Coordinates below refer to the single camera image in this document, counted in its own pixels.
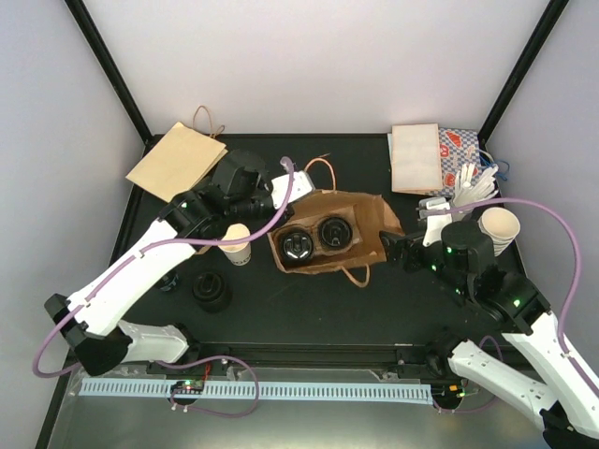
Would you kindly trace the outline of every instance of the black table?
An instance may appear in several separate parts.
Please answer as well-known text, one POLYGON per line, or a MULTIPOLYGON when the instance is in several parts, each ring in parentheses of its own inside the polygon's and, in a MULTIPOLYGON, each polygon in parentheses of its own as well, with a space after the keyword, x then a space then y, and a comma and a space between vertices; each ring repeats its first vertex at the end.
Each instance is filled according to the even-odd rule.
MULTIPOLYGON (((386 135, 219 139, 229 149, 261 155, 273 175, 283 174, 281 156, 304 167, 313 157, 328 154, 339 190, 381 194, 405 232, 417 230, 416 204, 421 197, 391 192, 386 135)), ((330 187, 324 165, 311 167, 310 174, 316 187, 330 187)), ((147 193, 140 194, 138 201, 134 205, 137 212, 124 225, 122 235, 128 236, 120 242, 122 247, 137 241, 165 205, 147 193)), ((504 268, 519 269, 515 249, 500 258, 504 268)), ((182 263, 177 271, 181 280, 177 291, 165 294, 152 289, 125 319, 155 326, 183 323, 202 342, 203 355, 236 355, 257 365, 388 368, 397 366, 400 358, 420 358, 421 351, 415 355, 415 350, 444 328, 474 341, 493 329, 486 314, 457 307, 429 272, 407 274, 389 264, 378 264, 372 267, 370 285, 364 289, 341 272, 284 274, 274 265, 265 238, 252 242, 252 259, 244 267, 234 267, 222 252, 211 249, 182 263), (230 307, 216 314, 200 309, 192 295, 196 274, 207 267, 221 270, 233 291, 230 307)), ((417 369, 411 375, 422 377, 419 372, 417 369)))

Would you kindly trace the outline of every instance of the black round object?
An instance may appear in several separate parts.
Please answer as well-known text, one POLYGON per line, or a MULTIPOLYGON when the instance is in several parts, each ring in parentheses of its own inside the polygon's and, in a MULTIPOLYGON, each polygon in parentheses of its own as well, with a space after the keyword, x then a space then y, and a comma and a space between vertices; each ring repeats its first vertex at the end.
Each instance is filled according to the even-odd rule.
POLYGON ((294 229, 280 240, 280 254, 289 263, 305 262, 312 257, 314 242, 306 231, 294 229))
POLYGON ((167 274, 165 274, 162 278, 160 278, 160 280, 158 280, 158 282, 155 283, 153 286, 155 288, 157 288, 158 290, 160 290, 161 292, 166 293, 166 292, 173 292, 177 288, 178 284, 179 284, 179 275, 177 274, 177 271, 172 269, 167 274))
POLYGON ((233 295, 221 273, 205 270, 194 280, 194 297, 204 311, 217 313, 229 306, 233 295))
POLYGON ((318 227, 320 242, 331 250, 347 248, 352 237, 352 226, 341 217, 329 217, 318 227))

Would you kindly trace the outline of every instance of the gray floor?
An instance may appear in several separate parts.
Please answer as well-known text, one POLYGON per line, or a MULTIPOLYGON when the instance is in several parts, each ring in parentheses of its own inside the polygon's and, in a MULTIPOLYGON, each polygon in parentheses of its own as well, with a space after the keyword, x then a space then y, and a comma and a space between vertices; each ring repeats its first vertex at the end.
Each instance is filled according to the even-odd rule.
MULTIPOLYGON (((464 405, 471 408, 488 399, 487 394, 480 394, 467 398, 464 405)), ((202 405, 233 412, 242 410, 246 404, 202 401, 202 405)), ((527 419, 502 402, 475 415, 439 415, 432 407, 408 404, 265 400, 250 416, 224 419, 173 412, 162 399, 67 396, 50 448, 82 447, 536 449, 547 446, 527 419)))

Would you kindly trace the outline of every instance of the black frame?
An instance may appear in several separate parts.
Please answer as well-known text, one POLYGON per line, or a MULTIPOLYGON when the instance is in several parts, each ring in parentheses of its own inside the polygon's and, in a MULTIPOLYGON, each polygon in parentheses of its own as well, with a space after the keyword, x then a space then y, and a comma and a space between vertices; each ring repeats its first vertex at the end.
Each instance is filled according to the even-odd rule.
MULTIPOLYGON (((489 116, 483 123, 483 126, 478 133, 478 140, 482 149, 486 150, 486 144, 489 141, 493 130, 501 120, 505 110, 509 106, 511 99, 524 80, 529 68, 532 66, 534 59, 536 58, 536 55, 541 51, 545 41, 553 29, 553 26, 560 18, 568 2, 569 0, 549 0, 543 15, 534 28, 531 37, 526 43, 526 46, 524 47, 520 57, 518 58, 518 61, 512 69, 507 81, 505 82, 503 89, 500 91, 497 100, 493 104, 493 107, 489 112, 489 116)), ((121 100, 125 111, 131 119, 131 122, 136 127, 139 137, 145 145, 145 155, 149 150, 152 149, 153 145, 155 145, 161 136, 152 134, 150 128, 146 124, 135 102, 135 99, 133 98, 133 95, 129 91, 118 66, 112 59, 110 51, 104 43, 104 39, 100 35, 100 32, 96 28, 94 20, 92 19, 92 16, 90 15, 83 0, 65 0, 65 3, 73 15, 73 18, 79 25, 81 32, 87 40, 90 48, 94 52, 95 57, 102 66, 102 69, 109 79, 110 84, 114 88, 114 91, 121 100)), ((133 221, 137 215, 141 194, 141 189, 137 187, 137 185, 134 185, 125 209, 123 222, 117 236, 114 251, 110 258, 111 264, 114 263, 118 257, 126 251, 126 245, 129 241, 129 235, 132 227, 131 224, 133 224, 133 221)), ((312 366, 314 368, 346 367, 350 359, 353 361, 352 366, 354 368, 359 367, 360 361, 363 361, 365 365, 368 364, 368 367, 376 367, 380 365, 382 368, 388 366, 389 363, 397 365, 399 358, 410 358, 410 355, 405 353, 413 351, 411 349, 401 348, 400 350, 395 351, 385 349, 383 351, 376 352, 372 351, 371 349, 368 351, 354 350, 351 353, 348 353, 343 351, 342 348, 335 350, 334 348, 328 347, 327 350, 323 348, 322 351, 319 352, 318 348, 312 347, 308 349, 298 346, 295 348, 288 348, 288 353, 293 355, 291 358, 288 357, 284 361, 277 361, 276 357, 272 358, 266 355, 268 353, 272 354, 272 352, 269 352, 268 350, 265 350, 265 348, 258 346, 238 348, 231 347, 229 349, 234 351, 236 355, 241 356, 242 358, 248 360, 248 362, 256 365, 260 365, 262 362, 268 366, 284 365, 287 367, 292 367, 294 366, 294 362, 291 362, 290 360, 293 359, 297 361, 295 365, 301 365, 303 367, 312 366), (310 359, 306 358, 306 353, 312 353, 310 359)), ((516 369, 528 368, 528 364, 525 362, 525 359, 523 359, 523 357, 515 350, 508 350, 508 352, 505 354, 505 357, 506 362, 516 369)), ((73 356, 68 355, 65 366, 68 366, 72 363, 74 363, 73 356)), ((423 376, 425 373, 420 370, 419 366, 406 366, 403 369, 404 374, 413 372, 414 374, 419 373, 419 377, 421 378, 426 377, 423 376)), ((63 402, 68 379, 68 375, 62 376, 58 379, 56 388, 54 389, 54 393, 51 398, 48 412, 46 414, 46 418, 39 433, 36 449, 45 449, 50 443, 51 433, 63 402)))

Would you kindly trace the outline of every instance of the stack of paper cups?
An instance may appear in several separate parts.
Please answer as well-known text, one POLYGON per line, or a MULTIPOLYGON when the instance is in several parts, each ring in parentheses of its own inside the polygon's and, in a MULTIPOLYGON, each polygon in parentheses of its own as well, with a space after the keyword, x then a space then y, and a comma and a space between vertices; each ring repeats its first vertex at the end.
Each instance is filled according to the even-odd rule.
MULTIPOLYGON (((223 241, 243 239, 244 237, 249 237, 249 235, 250 230, 244 224, 232 224, 228 227, 223 241)), ((226 258, 233 265, 245 265, 252 257, 252 247, 249 241, 240 245, 218 245, 218 247, 225 253, 226 258)))
POLYGON ((480 230, 493 240, 495 255, 501 254, 520 232, 520 221, 507 209, 489 208, 478 220, 480 230))

